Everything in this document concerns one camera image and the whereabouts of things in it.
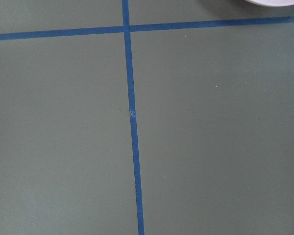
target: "white plate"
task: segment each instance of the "white plate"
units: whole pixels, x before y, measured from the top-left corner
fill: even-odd
[[[294,5],[294,0],[246,0],[261,6],[290,6]]]

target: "bowl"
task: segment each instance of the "bowl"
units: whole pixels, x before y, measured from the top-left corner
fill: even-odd
[[[291,6],[294,0],[246,0],[261,6]]]

